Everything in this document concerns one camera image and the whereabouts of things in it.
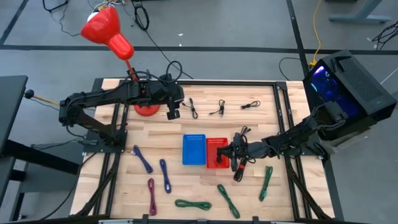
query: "blue cable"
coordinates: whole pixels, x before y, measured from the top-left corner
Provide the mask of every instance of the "blue cable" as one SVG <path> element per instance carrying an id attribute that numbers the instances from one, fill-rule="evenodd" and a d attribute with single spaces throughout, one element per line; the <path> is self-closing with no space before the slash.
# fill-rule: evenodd
<path id="1" fill-rule="evenodd" d="M 164 161 L 164 159 L 161 159 L 159 163 L 160 163 L 160 168 L 162 168 L 163 177 L 164 177 L 164 190 L 166 191 L 166 193 L 169 194 L 172 192 L 172 185 L 170 184 L 169 177 L 167 177 L 166 161 Z"/>
<path id="2" fill-rule="evenodd" d="M 131 154 L 138 156 L 138 158 L 141 160 L 141 162 L 144 164 L 145 169 L 147 170 L 147 173 L 150 174 L 154 170 L 152 167 L 149 165 L 149 163 L 144 159 L 144 156 L 141 154 L 141 151 L 139 150 L 137 145 L 134 145 L 134 148 L 131 151 Z"/>

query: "yellow cable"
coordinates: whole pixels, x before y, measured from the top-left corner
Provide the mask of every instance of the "yellow cable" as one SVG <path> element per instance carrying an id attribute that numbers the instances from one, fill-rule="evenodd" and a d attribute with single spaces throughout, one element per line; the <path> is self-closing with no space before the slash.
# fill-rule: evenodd
<path id="1" fill-rule="evenodd" d="M 48 99 L 43 98 L 43 97 L 41 97 L 41 96 L 36 96 L 36 95 L 35 95 L 35 96 L 33 96 L 33 98 L 38 99 L 38 100 L 41 100 L 41 101 L 44 101 L 44 102 L 47 102 L 47 103 L 54 104 L 54 105 L 56 105 L 56 106 L 60 106 L 59 103 L 56 103 L 56 102 L 54 102 L 54 101 L 52 101 L 52 100 L 48 100 Z"/>
<path id="2" fill-rule="evenodd" d="M 313 55 L 313 60 L 312 60 L 312 62 L 310 62 L 310 66 L 315 66 L 317 64 L 317 54 L 318 54 L 318 51 L 321 49 L 321 40 L 319 39 L 319 36 L 318 36 L 317 23 L 316 23 L 316 17 L 318 14 L 318 9 L 319 9 L 319 5 L 321 4 L 321 1 L 322 0 L 318 1 L 317 8 L 315 9 L 315 12 L 313 14 L 313 30 L 315 31 L 315 36 L 317 37 L 317 40 L 318 40 L 318 48 L 317 48 L 317 51 L 315 52 L 315 54 Z"/>

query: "red basket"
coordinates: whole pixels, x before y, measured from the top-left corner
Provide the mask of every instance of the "red basket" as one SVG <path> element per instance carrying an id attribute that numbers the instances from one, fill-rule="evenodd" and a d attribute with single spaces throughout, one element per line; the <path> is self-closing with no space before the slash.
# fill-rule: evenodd
<path id="1" fill-rule="evenodd" d="M 224 147 L 228 145 L 227 138 L 207 138 L 206 139 L 206 156 L 208 169 L 227 169 L 229 168 L 229 159 L 226 156 L 221 156 L 222 163 L 217 162 L 217 147 Z"/>

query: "green cable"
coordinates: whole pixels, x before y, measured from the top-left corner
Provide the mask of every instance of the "green cable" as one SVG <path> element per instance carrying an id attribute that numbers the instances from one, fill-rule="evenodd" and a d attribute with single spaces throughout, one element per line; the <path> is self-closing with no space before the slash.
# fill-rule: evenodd
<path id="1" fill-rule="evenodd" d="M 260 192 L 259 200 L 262 202 L 264 198 L 267 196 L 267 188 L 269 184 L 269 180 L 271 179 L 272 171 L 274 168 L 266 166 L 266 178 L 264 179 L 264 185 L 262 186 L 262 190 Z"/>
<path id="2" fill-rule="evenodd" d="M 189 202 L 186 200 L 177 199 L 174 202 L 174 204 L 175 204 L 175 206 L 180 207 L 180 208 L 196 207 L 196 208 L 200 208 L 204 211 L 208 211 L 211 208 L 211 203 L 209 203 L 209 202 Z"/>
<path id="3" fill-rule="evenodd" d="M 228 194 L 226 193 L 226 190 L 222 184 L 217 185 L 217 189 L 220 192 L 220 194 L 225 198 L 225 200 L 228 202 L 229 210 L 231 211 L 232 215 L 235 218 L 241 218 L 241 214 L 239 214 L 238 209 L 236 209 L 235 205 L 232 203 L 231 199 L 228 197 Z"/>

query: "red lamp shade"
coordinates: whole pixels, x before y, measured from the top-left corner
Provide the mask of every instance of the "red lamp shade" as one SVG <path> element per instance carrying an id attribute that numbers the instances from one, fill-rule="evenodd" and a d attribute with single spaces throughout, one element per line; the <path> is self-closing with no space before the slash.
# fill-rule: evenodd
<path id="1" fill-rule="evenodd" d="M 97 13 L 80 34 L 94 43 L 107 45 L 122 60 L 128 60 L 134 54 L 134 48 L 120 31 L 120 20 L 114 7 Z"/>

